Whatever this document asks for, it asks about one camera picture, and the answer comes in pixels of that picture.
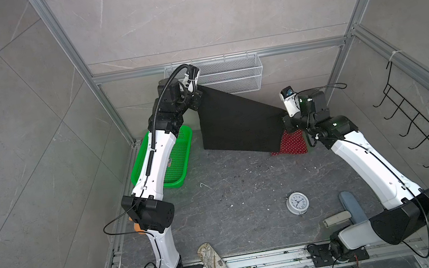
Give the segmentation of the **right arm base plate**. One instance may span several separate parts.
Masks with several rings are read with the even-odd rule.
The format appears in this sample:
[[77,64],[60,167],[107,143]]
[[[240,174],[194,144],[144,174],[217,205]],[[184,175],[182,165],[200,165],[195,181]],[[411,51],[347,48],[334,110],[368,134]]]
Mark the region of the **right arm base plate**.
[[347,249],[339,241],[330,241],[324,244],[310,244],[306,246],[315,267],[332,266],[336,263],[354,262],[356,260],[369,259],[369,254],[364,247]]

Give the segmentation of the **black skirt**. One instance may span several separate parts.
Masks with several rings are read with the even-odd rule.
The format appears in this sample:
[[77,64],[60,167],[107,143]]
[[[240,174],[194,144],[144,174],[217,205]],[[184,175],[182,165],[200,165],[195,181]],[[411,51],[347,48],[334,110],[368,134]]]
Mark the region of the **black skirt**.
[[285,131],[282,108],[200,86],[198,108],[206,150],[278,152]]

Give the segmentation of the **red polka dot skirt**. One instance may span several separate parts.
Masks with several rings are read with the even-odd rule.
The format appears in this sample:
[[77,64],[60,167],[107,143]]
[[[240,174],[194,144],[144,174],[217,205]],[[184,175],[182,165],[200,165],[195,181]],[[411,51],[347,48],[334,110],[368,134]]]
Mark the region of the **red polka dot skirt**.
[[278,156],[280,154],[303,155],[308,153],[308,145],[303,138],[302,130],[294,132],[285,131],[281,137],[280,149],[278,152],[272,152],[271,156]]

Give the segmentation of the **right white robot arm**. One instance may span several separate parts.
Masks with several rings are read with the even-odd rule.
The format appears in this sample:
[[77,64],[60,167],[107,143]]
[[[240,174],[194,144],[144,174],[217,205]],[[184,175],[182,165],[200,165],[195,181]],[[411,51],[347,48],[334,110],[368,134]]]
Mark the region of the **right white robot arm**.
[[429,188],[392,166],[349,118],[332,116],[323,87],[302,92],[286,87],[279,96],[287,110],[283,121],[288,131],[301,130],[311,146],[321,143],[341,157],[384,207],[381,213],[331,236],[329,249],[336,260],[345,262],[366,245],[398,245],[418,230],[429,229]]

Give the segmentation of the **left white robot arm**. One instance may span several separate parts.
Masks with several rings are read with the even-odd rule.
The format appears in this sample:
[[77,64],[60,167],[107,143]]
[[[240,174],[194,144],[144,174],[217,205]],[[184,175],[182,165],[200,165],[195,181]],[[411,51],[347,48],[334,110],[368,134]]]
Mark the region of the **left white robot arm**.
[[149,238],[156,258],[155,268],[183,268],[171,230],[174,205],[163,200],[163,191],[168,161],[184,122],[183,115],[188,109],[197,110],[201,103],[202,92],[197,85],[199,73],[198,67],[182,64],[159,82],[158,97],[148,121],[148,143],[139,178],[132,194],[121,201],[135,231]]

